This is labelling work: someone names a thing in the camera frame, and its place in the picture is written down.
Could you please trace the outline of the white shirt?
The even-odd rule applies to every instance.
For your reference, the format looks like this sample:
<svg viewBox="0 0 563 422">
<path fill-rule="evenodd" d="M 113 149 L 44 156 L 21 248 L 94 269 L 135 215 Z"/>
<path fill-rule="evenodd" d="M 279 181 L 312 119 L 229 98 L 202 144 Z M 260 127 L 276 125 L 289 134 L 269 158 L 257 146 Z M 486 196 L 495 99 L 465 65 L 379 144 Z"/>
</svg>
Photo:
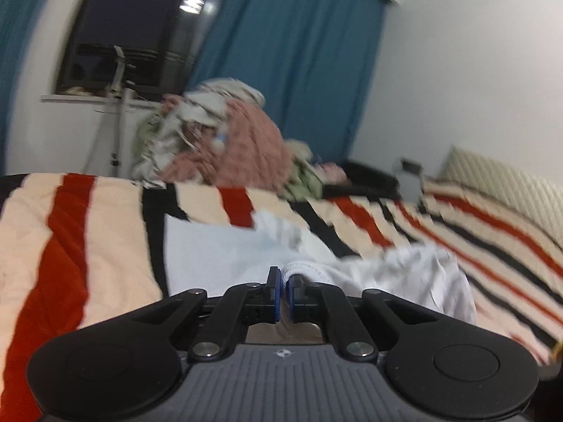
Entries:
<svg viewBox="0 0 563 422">
<path fill-rule="evenodd" d="M 339 287 L 348 296 L 383 290 L 437 313 L 476 321 L 469 281 L 453 254 L 415 244 L 366 257 L 333 253 L 312 231 L 261 210 L 250 228 L 194 223 L 166 216 L 164 269 L 170 294 L 201 288 L 221 296 L 237 284 L 263 282 L 272 267 L 287 281 L 300 274 Z"/>
</svg>

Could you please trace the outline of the grey white clothes pile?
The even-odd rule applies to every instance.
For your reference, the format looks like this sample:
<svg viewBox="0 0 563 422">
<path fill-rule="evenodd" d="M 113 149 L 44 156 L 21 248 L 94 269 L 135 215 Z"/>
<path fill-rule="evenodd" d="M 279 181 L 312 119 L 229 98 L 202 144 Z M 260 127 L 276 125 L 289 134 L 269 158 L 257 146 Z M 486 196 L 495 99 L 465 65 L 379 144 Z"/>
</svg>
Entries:
<svg viewBox="0 0 563 422">
<path fill-rule="evenodd" d="M 180 153 L 194 153 L 204 134 L 224 149 L 229 130 L 227 101 L 238 99 L 263 107 L 263 94 L 234 78 L 202 82 L 182 95 L 166 94 L 160 108 L 140 121 L 133 140 L 131 179 L 158 182 Z"/>
</svg>

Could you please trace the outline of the green garment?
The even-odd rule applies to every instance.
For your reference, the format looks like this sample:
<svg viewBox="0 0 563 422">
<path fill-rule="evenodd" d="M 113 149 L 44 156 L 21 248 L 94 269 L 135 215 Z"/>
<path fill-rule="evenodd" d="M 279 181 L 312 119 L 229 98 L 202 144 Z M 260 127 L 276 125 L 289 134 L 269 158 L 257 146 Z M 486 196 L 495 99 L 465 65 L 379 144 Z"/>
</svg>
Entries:
<svg viewBox="0 0 563 422">
<path fill-rule="evenodd" d="M 288 201 L 303 201 L 307 198 L 321 199 L 323 180 L 316 171 L 316 165 L 312 164 L 315 156 L 310 147 L 307 143 L 296 139 L 286 140 L 285 145 L 292 154 L 292 167 L 281 196 Z"/>
</svg>

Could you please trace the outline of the small pink garment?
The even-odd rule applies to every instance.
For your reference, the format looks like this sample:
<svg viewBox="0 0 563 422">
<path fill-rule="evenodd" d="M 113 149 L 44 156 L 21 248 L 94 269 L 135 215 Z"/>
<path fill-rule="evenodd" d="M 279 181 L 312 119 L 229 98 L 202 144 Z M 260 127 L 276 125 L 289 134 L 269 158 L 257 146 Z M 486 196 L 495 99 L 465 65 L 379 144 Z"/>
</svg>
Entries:
<svg viewBox="0 0 563 422">
<path fill-rule="evenodd" d="M 348 177 L 346 172 L 337 164 L 325 163 L 319 165 L 319 177 L 325 185 L 346 185 Z"/>
</svg>

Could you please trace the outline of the pink fluffy blanket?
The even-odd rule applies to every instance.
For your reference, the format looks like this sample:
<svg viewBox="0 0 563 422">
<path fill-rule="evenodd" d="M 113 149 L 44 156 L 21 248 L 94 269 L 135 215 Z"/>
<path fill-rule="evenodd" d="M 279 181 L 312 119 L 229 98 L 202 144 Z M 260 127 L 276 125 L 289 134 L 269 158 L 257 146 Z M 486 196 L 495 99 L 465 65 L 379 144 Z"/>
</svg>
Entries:
<svg viewBox="0 0 563 422">
<path fill-rule="evenodd" d="M 226 116 L 223 149 L 215 150 L 216 133 L 206 129 L 196 147 L 175 155 L 158 178 L 166 183 L 200 182 L 281 193 L 293 157 L 279 128 L 261 108 L 240 99 L 226 101 Z"/>
</svg>

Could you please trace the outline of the black power adapter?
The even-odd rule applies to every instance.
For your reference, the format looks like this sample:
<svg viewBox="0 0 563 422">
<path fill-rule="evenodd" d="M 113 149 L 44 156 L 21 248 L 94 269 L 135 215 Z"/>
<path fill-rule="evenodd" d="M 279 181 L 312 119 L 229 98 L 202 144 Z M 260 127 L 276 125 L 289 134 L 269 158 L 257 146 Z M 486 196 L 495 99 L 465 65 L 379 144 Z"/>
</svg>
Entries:
<svg viewBox="0 0 563 422">
<path fill-rule="evenodd" d="M 407 158 L 400 159 L 400 169 L 402 172 L 407 172 L 415 176 L 420 176 L 423 173 L 423 166 L 420 163 Z"/>
</svg>

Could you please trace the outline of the striped red black cream blanket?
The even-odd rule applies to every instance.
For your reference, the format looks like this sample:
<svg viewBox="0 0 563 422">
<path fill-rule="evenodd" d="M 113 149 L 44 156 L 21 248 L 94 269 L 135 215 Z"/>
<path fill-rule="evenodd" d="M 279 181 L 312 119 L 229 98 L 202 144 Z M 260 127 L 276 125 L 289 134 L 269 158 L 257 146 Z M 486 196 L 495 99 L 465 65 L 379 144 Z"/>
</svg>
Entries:
<svg viewBox="0 0 563 422">
<path fill-rule="evenodd" d="M 36 421 L 31 355 L 65 332 L 160 300 L 166 215 L 250 227 L 268 211 L 333 256 L 378 257 L 418 243 L 453 254 L 480 327 L 547 364 L 562 347 L 562 237 L 472 188 L 428 180 L 419 202 L 339 195 L 289 202 L 256 188 L 35 173 L 1 181 L 1 417 Z"/>
</svg>

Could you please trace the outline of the white tripod stand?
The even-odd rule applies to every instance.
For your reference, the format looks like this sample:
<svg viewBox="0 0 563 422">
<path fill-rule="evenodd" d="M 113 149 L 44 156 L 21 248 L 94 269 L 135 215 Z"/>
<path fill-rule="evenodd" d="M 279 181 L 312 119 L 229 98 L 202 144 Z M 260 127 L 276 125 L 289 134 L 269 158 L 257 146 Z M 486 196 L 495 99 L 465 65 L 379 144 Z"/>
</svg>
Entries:
<svg viewBox="0 0 563 422">
<path fill-rule="evenodd" d="M 118 177 L 119 175 L 122 120 L 127 111 L 128 100 L 133 92 L 131 88 L 124 86 L 124 76 L 127 69 L 133 69 L 134 65 L 127 61 L 122 47 L 114 45 L 114 52 L 116 66 L 113 80 L 106 92 L 106 101 L 102 112 L 102 118 L 98 124 L 94 141 L 91 143 L 91 147 L 88 151 L 85 164 L 82 167 L 82 174 L 87 174 L 91 169 L 95 153 L 99 143 L 101 142 L 104 120 L 109 120 L 109 122 L 113 125 L 113 142 L 110 148 L 109 157 L 110 176 Z"/>
</svg>

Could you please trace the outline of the cream quilted headboard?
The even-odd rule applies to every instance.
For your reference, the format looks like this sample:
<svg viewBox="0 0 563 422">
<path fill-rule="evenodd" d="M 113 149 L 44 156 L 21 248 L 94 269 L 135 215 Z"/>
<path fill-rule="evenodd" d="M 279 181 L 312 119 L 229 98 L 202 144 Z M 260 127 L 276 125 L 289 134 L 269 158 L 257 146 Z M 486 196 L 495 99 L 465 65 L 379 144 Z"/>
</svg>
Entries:
<svg viewBox="0 0 563 422">
<path fill-rule="evenodd" d="M 562 245 L 562 187 L 485 155 L 453 146 L 439 178 L 482 192 L 535 222 Z"/>
</svg>

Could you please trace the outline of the blue curtain right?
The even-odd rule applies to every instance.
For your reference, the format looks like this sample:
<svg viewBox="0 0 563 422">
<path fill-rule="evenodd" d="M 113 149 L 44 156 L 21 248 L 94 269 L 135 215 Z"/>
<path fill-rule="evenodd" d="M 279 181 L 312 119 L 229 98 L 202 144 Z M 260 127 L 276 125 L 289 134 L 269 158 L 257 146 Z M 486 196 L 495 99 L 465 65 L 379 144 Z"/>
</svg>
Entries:
<svg viewBox="0 0 563 422">
<path fill-rule="evenodd" d="M 388 0 L 223 0 L 190 88 L 232 77 L 259 90 L 286 138 L 323 161 L 350 154 Z"/>
</svg>

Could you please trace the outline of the blue curtain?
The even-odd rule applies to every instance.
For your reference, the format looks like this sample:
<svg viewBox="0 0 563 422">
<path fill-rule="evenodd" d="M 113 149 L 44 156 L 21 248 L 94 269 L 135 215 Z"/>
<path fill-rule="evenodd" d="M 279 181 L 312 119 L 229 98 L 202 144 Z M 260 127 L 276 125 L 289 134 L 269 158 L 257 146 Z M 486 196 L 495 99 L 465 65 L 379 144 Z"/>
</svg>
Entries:
<svg viewBox="0 0 563 422">
<path fill-rule="evenodd" d="M 223 0 L 190 88 L 232 77 L 259 90 L 286 138 L 323 161 L 350 154 L 388 0 Z"/>
<path fill-rule="evenodd" d="M 8 131 L 20 72 L 46 1 L 1 0 L 1 174 L 7 170 Z"/>
</svg>

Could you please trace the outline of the dark window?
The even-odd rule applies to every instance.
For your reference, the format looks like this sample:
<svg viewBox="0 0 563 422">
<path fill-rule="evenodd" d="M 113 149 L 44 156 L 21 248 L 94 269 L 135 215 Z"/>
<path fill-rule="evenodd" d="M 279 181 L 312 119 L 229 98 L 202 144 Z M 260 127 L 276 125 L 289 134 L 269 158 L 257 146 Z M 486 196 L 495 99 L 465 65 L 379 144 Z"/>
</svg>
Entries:
<svg viewBox="0 0 563 422">
<path fill-rule="evenodd" d="M 123 81 L 157 100 L 187 86 L 223 0 L 83 0 L 67 42 L 56 90 L 105 94 L 118 66 Z"/>
</svg>

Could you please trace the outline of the blue curtain left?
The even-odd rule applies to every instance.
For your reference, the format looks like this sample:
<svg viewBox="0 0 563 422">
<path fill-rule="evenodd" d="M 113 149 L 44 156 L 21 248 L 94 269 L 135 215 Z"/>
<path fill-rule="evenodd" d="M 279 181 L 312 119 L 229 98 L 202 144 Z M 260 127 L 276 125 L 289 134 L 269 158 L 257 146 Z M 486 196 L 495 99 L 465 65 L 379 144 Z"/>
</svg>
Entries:
<svg viewBox="0 0 563 422">
<path fill-rule="evenodd" d="M 8 131 L 20 72 L 46 1 L 1 0 L 1 174 L 7 170 Z"/>
</svg>

